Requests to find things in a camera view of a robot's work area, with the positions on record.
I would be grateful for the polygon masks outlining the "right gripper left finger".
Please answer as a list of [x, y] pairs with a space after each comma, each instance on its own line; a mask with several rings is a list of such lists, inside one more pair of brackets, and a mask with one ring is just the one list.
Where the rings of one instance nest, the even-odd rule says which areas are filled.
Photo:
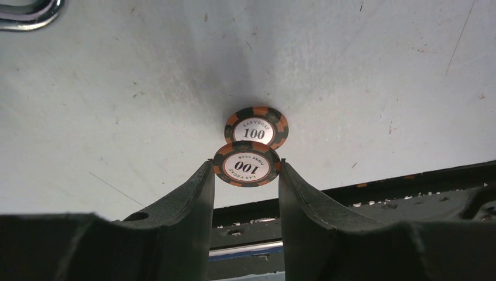
[[1, 216], [2, 280], [206, 280], [211, 160], [122, 221], [86, 214]]

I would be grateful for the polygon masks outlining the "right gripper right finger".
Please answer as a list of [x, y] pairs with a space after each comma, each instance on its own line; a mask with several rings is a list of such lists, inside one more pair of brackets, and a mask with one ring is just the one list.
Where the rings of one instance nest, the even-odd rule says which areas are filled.
[[287, 280], [494, 280], [495, 222], [475, 219], [495, 184], [471, 196], [456, 220], [385, 224], [307, 183], [288, 163], [279, 177]]

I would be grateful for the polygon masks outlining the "brown 100 poker chip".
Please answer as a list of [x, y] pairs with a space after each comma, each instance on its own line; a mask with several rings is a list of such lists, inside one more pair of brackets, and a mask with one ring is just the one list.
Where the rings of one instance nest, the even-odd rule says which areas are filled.
[[241, 140], [228, 143], [215, 153], [213, 170], [222, 181], [230, 185], [260, 187], [280, 174], [281, 159], [268, 145]]
[[286, 117], [271, 107], [248, 107], [235, 112], [226, 121], [224, 137], [227, 143], [255, 141], [276, 150], [289, 135]]

